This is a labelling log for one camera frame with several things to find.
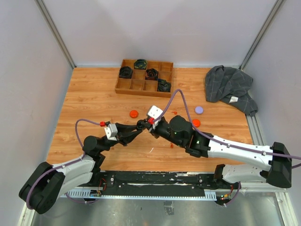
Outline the black earbud charging case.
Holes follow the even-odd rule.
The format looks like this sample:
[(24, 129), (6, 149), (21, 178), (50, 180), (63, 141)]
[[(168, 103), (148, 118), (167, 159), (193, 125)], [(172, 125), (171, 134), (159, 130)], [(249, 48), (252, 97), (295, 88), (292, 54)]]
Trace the black earbud charging case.
[(144, 123), (144, 120), (139, 120), (139, 121), (137, 122), (137, 124), (136, 124), (136, 130), (137, 130), (137, 131), (140, 131), (140, 130), (144, 130), (144, 129), (145, 129), (143, 123)]

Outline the orange earbud charging case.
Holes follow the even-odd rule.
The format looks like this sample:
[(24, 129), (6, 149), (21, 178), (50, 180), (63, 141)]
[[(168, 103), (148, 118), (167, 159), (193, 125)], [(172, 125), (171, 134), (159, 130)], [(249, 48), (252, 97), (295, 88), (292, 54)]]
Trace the orange earbud charging case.
[(139, 116), (139, 113), (138, 113), (137, 110), (131, 110), (130, 113), (129, 113), (129, 116), (134, 119), (134, 118), (137, 118)]

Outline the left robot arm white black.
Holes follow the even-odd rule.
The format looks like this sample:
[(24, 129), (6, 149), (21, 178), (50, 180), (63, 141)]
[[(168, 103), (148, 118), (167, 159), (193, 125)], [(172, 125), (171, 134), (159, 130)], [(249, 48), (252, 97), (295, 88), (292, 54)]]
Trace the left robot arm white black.
[(37, 166), (19, 192), (28, 209), (44, 214), (69, 190), (87, 183), (98, 185), (101, 180), (100, 166), (105, 159), (101, 153), (116, 144), (126, 146), (144, 129), (141, 121), (136, 125), (102, 121), (99, 125), (104, 127), (105, 135), (88, 136), (81, 141), (79, 144), (83, 154), (80, 157), (54, 165), (45, 161)]

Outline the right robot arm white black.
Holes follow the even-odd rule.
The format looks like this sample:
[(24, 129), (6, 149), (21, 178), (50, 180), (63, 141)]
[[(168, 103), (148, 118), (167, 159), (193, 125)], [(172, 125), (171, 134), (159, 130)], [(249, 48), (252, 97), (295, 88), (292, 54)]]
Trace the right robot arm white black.
[(191, 122), (177, 115), (170, 121), (161, 118), (139, 120), (138, 128), (147, 129), (155, 138), (162, 137), (185, 149), (193, 157), (225, 158), (241, 162), (238, 166), (219, 164), (213, 183), (218, 188), (241, 181), (263, 181), (272, 186), (292, 186), (292, 159), (286, 146), (250, 145), (226, 140), (210, 133), (197, 132)]

